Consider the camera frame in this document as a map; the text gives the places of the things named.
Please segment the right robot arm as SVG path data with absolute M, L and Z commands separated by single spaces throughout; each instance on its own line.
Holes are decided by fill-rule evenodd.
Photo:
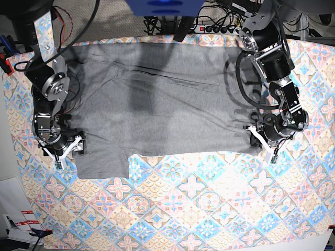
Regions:
M 58 161 L 75 151 L 85 150 L 85 134 L 65 124 L 70 78 L 62 53 L 54 46 L 52 22 L 64 20 L 53 1 L 1 1 L 1 15 L 13 25 L 18 42 L 33 57 L 21 64 L 21 72 L 32 83 L 32 132 L 45 156 Z

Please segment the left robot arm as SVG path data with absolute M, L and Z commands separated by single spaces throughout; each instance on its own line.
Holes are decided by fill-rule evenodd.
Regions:
M 281 7 L 278 1 L 264 1 L 257 14 L 247 18 L 239 31 L 244 46 L 236 61 L 240 92 L 253 107 L 269 111 L 256 124 L 244 127 L 251 132 L 251 146 L 278 147 L 308 127 L 308 113 L 302 108 L 299 89 L 290 78 L 294 63 L 283 29 Z M 240 73 L 244 58 L 251 60 L 261 81 L 269 85 L 270 96 L 278 102 L 276 106 L 262 105 L 246 94 Z

